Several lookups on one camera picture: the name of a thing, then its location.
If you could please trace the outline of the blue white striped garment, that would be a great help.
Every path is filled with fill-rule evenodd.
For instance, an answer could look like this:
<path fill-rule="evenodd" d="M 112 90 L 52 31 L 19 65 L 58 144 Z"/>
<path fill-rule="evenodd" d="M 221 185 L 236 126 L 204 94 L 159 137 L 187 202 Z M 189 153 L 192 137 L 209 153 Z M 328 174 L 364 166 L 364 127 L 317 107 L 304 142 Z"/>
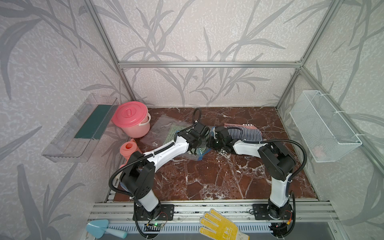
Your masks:
<path fill-rule="evenodd" d="M 228 129 L 229 135 L 233 139 L 245 140 L 249 142 L 261 142 L 263 140 L 262 133 L 259 129 L 250 130 L 250 129 L 243 129 L 238 127 L 229 127 L 227 129 Z"/>

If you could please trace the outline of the red white striped garment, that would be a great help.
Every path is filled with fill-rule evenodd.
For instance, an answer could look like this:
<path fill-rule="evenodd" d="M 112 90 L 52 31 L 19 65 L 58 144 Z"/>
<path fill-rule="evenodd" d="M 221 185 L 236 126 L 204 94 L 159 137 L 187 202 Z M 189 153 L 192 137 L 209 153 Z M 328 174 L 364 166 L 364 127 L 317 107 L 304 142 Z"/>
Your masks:
<path fill-rule="evenodd" d="M 230 124 L 230 123 L 225 123 L 224 126 L 226 128 L 229 128 L 229 127 L 238 127 L 238 128 L 243 128 L 243 129 L 250 129 L 250 130 L 257 130 L 258 128 L 255 127 L 254 125 L 252 124 Z"/>

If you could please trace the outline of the clear plastic vacuum bag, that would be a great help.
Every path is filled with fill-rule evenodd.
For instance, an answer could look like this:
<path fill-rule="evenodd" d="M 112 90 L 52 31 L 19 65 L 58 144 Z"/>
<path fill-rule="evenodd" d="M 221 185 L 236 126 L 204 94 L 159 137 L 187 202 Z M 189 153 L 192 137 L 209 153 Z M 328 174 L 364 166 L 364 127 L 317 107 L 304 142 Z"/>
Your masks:
<path fill-rule="evenodd" d="M 191 123 L 163 116 L 155 121 L 151 126 L 150 131 L 140 140 L 140 142 L 152 149 L 157 149 L 173 141 L 176 132 L 190 127 L 191 125 Z M 192 150 L 192 152 L 188 151 L 187 153 L 176 157 L 175 160 L 201 161 L 204 155 L 210 151 L 211 149 L 207 148 L 206 145 L 203 145 L 203 148 Z"/>

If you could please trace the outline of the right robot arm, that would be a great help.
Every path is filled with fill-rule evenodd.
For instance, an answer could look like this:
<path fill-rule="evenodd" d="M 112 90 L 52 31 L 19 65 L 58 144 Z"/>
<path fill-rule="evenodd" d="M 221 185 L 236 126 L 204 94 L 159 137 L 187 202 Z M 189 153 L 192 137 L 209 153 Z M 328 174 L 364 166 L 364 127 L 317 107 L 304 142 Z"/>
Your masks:
<path fill-rule="evenodd" d="M 302 151 L 303 162 L 296 171 L 296 160 L 284 143 L 295 145 Z M 286 211 L 289 205 L 289 185 L 304 169 L 308 160 L 307 152 L 300 143 L 286 139 L 264 140 L 261 131 L 254 126 L 227 124 L 213 128 L 207 146 L 218 152 L 260 158 L 272 177 L 269 209 L 283 213 Z"/>

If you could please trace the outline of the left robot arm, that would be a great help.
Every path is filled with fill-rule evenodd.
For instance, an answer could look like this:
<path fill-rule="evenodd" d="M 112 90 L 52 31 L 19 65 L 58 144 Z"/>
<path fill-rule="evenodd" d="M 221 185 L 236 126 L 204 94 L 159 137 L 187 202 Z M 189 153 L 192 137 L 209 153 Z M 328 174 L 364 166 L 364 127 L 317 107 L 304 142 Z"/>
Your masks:
<path fill-rule="evenodd" d="M 172 141 L 151 152 L 134 152 L 128 163 L 110 177 L 110 189 L 131 197 L 147 213 L 157 215 L 161 203 L 152 190 L 155 173 L 175 157 L 203 147 L 209 132 L 209 127 L 196 122 L 176 132 Z"/>

